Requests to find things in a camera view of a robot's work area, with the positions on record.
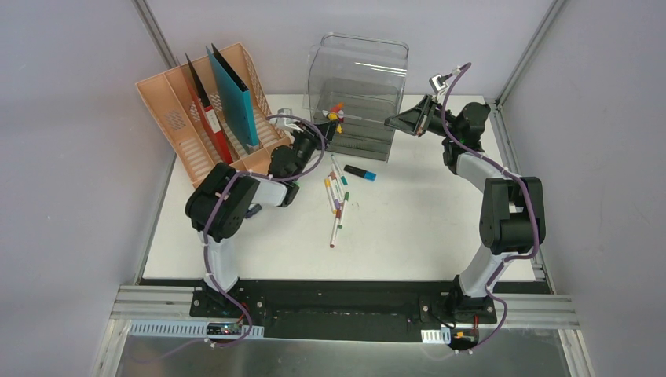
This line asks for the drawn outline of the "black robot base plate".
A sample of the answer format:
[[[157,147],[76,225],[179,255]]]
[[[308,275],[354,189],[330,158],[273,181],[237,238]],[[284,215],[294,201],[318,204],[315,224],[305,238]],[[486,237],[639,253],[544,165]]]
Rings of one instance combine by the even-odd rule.
[[[266,338],[368,342],[497,322],[490,298],[463,298],[453,281],[239,280],[226,296],[200,282],[189,314],[251,321]]]

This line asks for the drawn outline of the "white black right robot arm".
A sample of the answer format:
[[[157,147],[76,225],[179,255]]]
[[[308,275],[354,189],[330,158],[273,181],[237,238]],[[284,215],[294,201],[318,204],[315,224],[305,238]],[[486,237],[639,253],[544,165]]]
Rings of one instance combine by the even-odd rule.
[[[491,295],[497,280],[513,261],[531,258],[545,238],[540,179],[509,171],[482,148],[481,136],[490,112],[489,105],[470,102],[454,115],[425,96],[413,108],[384,121],[385,126],[413,136],[426,132],[441,136],[443,164],[482,194],[481,245],[444,298],[446,321],[493,316]]]

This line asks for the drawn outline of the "red folder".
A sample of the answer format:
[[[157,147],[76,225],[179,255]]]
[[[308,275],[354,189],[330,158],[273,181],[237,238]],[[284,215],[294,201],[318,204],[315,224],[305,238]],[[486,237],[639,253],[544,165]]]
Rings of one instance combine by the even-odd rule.
[[[185,55],[188,69],[192,76],[192,81],[195,86],[196,96],[200,103],[198,109],[201,116],[201,122],[204,126],[207,136],[210,138],[215,150],[220,157],[221,161],[227,164],[233,163],[232,153],[229,149],[227,138],[222,130],[221,123],[210,102],[210,98],[204,88],[204,85],[188,55]]]

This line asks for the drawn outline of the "dark blue small bottle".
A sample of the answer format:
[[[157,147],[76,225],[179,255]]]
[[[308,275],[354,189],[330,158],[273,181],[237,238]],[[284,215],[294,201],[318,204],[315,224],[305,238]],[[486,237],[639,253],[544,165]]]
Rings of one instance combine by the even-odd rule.
[[[247,211],[246,217],[251,218],[255,216],[259,211],[262,210],[262,206],[260,204],[253,204]]]

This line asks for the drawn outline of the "teal folder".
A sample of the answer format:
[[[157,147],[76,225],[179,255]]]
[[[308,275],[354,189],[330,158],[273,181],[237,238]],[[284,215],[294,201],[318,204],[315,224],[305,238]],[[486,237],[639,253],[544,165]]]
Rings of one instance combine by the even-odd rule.
[[[225,122],[246,153],[255,152],[259,148],[260,141],[254,120],[251,92],[214,44],[207,49],[207,53]]]

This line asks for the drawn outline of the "red orange small bottle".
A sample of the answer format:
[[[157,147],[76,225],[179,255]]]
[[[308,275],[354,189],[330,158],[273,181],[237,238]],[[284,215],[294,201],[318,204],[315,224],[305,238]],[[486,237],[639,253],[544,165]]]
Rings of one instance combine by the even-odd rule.
[[[340,111],[343,110],[343,109],[344,109],[344,103],[340,102],[340,103],[337,103],[337,105],[335,105],[334,107],[332,107],[330,109],[330,113],[334,113],[334,114],[339,115]]]

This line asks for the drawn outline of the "smoked clear drawer box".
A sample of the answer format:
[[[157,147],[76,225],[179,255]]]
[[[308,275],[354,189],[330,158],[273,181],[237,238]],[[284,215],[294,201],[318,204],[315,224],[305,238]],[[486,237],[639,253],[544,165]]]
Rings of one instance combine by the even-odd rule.
[[[329,151],[387,161],[408,71],[406,43],[330,32],[309,51],[303,106],[315,123],[340,104],[344,121]]]

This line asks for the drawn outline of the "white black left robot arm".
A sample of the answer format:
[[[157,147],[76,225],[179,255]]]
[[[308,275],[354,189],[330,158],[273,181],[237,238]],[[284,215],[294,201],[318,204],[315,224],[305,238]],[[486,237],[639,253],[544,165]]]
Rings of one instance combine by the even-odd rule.
[[[313,153],[324,152],[336,133],[342,131],[343,117],[328,115],[324,123],[308,124],[293,115],[272,115],[290,120],[293,141],[269,153],[267,174],[237,170],[217,164],[188,198],[185,215],[203,244],[204,282],[214,290],[209,306],[220,317],[233,316],[240,297],[230,291],[240,274],[232,238],[240,229],[251,206],[288,207],[298,194],[297,181],[309,171]]]

